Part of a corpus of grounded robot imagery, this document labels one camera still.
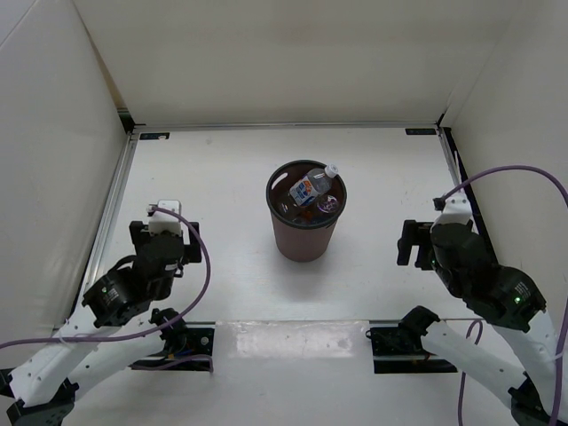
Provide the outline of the clear bottle orange blue label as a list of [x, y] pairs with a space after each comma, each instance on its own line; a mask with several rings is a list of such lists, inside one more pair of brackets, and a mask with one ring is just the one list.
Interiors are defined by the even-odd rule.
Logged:
[[308, 207], [331, 189], [338, 174], [339, 170], [334, 164], [311, 169], [289, 188], [288, 195], [297, 207]]

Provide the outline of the orange juice bottle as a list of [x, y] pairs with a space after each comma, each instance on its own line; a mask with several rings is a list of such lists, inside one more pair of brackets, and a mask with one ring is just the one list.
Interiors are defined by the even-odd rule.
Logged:
[[298, 215], [298, 218], [302, 222], [310, 223], [313, 220], [313, 213], [309, 210], [304, 210]]

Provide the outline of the clear unlabeled plastic bottle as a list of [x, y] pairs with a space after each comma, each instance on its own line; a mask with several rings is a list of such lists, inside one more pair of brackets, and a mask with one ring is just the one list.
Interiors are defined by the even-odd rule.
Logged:
[[298, 208], [293, 202], [279, 201], [277, 209], [280, 215], [287, 220], [293, 220], [298, 215]]

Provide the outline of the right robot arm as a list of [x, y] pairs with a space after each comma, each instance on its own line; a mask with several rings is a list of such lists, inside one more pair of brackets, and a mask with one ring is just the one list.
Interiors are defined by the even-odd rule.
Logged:
[[449, 361], [488, 389], [519, 425], [567, 423], [567, 366], [547, 303], [524, 272], [492, 260], [472, 225], [407, 220], [398, 240], [399, 265], [418, 248], [416, 265], [433, 271], [504, 340], [518, 359], [509, 364], [454, 332], [437, 314], [413, 308], [398, 324], [398, 343]]

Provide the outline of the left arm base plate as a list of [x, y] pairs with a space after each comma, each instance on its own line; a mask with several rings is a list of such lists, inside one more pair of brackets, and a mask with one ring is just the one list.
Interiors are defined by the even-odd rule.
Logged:
[[211, 373], [215, 332], [214, 322], [186, 322], [177, 346], [164, 346], [163, 350], [135, 361], [130, 369]]

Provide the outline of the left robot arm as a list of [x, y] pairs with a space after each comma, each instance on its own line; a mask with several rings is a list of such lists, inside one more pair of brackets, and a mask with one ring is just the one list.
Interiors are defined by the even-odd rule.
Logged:
[[158, 355], [155, 369], [171, 368], [179, 353], [209, 362], [208, 353], [189, 347], [184, 315], [151, 304], [170, 296], [174, 280], [188, 264], [208, 263], [200, 225], [183, 220], [150, 220], [129, 225], [135, 252], [118, 260], [85, 292], [79, 307], [43, 348], [15, 368], [1, 372], [1, 393], [13, 402], [12, 425], [60, 425], [78, 399], [123, 369], [146, 369], [144, 358]]

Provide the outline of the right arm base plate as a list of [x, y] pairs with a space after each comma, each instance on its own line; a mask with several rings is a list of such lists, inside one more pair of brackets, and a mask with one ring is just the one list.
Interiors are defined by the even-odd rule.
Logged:
[[376, 375], [453, 374], [449, 361], [423, 349], [420, 339], [396, 323], [370, 322], [365, 337], [371, 343]]

